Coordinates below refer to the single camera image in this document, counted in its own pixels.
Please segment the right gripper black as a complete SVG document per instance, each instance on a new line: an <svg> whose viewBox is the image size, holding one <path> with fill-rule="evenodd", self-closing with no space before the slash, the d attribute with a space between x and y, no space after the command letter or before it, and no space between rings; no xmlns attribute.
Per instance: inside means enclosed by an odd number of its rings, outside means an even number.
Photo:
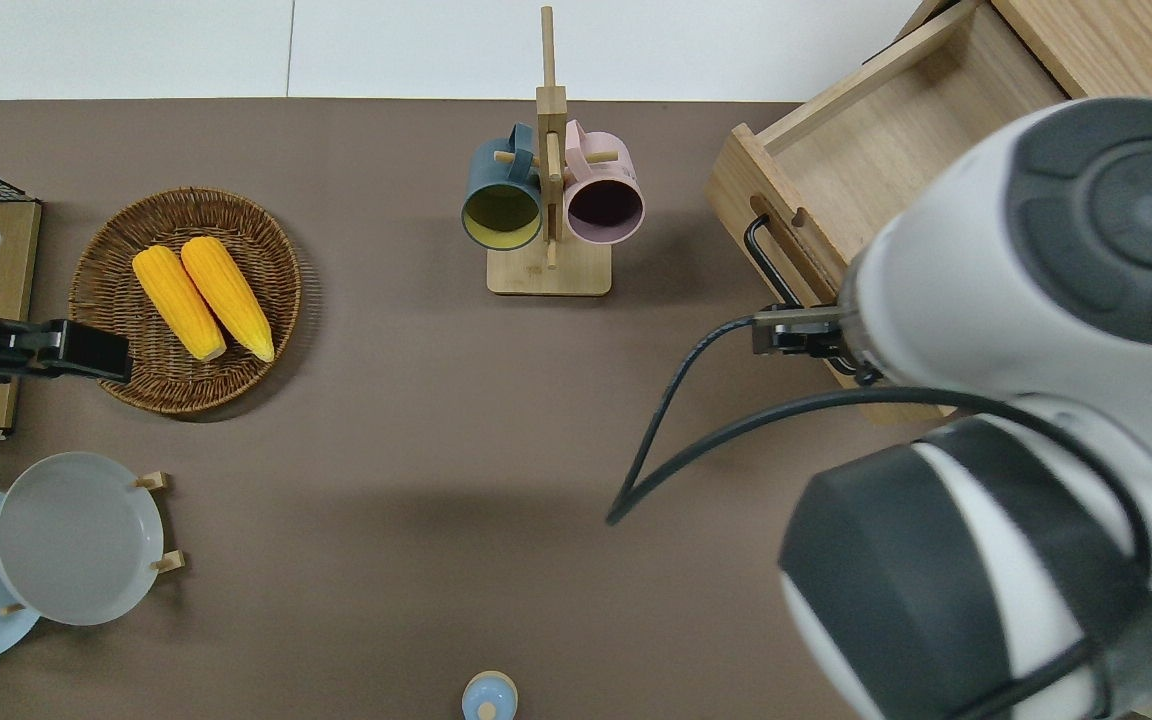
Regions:
<svg viewBox="0 0 1152 720"><path fill-rule="evenodd" d="M852 361L842 328L840 306L763 306L753 316L751 351L755 355L805 354L814 359Z"/></svg>

